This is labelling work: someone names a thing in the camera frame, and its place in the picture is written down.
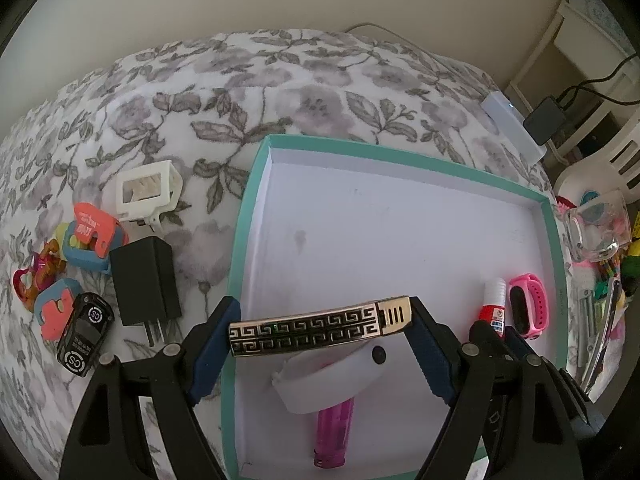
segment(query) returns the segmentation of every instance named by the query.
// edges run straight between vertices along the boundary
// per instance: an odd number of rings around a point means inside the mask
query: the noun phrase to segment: metal bracelet
[[[234,357],[300,352],[385,336],[411,322],[408,296],[388,298],[300,316],[230,323]]]

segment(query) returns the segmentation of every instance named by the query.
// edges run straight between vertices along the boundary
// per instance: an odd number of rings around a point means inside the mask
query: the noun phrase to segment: black watch face
[[[112,321],[111,307],[100,296],[79,294],[58,345],[60,364],[71,373],[84,377]]]
[[[514,286],[509,293],[509,302],[513,313],[513,326],[520,335],[529,332],[529,314],[527,312],[527,297],[519,286]]]

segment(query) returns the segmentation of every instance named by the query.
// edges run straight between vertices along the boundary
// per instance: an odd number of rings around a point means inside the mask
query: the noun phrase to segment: white bracelet
[[[385,370],[378,338],[326,366],[326,349],[301,352],[272,375],[271,384],[291,413],[319,412],[356,396]]]

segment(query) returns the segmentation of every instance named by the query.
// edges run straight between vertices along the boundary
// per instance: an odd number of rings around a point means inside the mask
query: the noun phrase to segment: glass cup
[[[631,243],[631,227],[620,190],[609,191],[564,214],[571,257],[575,262],[608,260]]]

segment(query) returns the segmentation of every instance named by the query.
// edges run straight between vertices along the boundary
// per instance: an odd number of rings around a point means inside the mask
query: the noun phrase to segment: floral bedspread
[[[473,66],[400,44],[316,30],[253,30],[132,54],[30,110],[0,147],[0,418],[34,470],[57,478],[89,377],[76,378],[58,364],[10,279],[59,222],[73,218],[73,203],[113,212],[119,170],[172,161],[184,191],[162,224],[174,248],[183,317],[173,330],[180,337],[206,320],[225,293],[240,199],[267,134],[412,150],[552,196],[542,168],[528,166],[480,108],[494,89]],[[103,274],[73,267],[67,273],[116,305]],[[574,335],[571,315],[570,369]],[[119,317],[105,348],[122,360],[154,353],[144,331],[123,327]],[[221,457],[219,394],[216,388],[196,412]],[[150,400],[142,412],[159,478],[171,479]]]

